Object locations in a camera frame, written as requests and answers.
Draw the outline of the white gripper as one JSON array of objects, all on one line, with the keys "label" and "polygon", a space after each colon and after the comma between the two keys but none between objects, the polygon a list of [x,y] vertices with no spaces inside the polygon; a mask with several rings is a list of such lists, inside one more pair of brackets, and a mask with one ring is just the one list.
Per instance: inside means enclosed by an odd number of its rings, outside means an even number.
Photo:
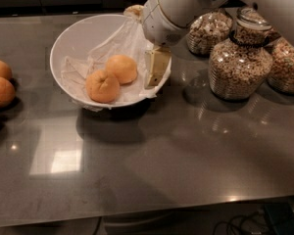
[{"label": "white gripper", "polygon": [[153,49],[145,51],[145,87],[158,86],[172,56],[167,47],[177,44],[186,34],[186,29],[176,26],[167,18],[159,0],[148,0],[144,6],[129,6],[123,14],[138,22],[142,20],[145,38],[156,45]]}]

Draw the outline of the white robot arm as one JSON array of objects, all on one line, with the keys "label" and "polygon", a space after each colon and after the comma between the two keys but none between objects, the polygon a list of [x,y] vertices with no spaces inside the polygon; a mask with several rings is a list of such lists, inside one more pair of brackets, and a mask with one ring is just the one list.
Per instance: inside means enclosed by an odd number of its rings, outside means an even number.
[{"label": "white robot arm", "polygon": [[294,47],[294,0],[147,0],[124,13],[142,24],[144,36],[158,47],[171,47],[200,16],[218,8],[248,6]]}]

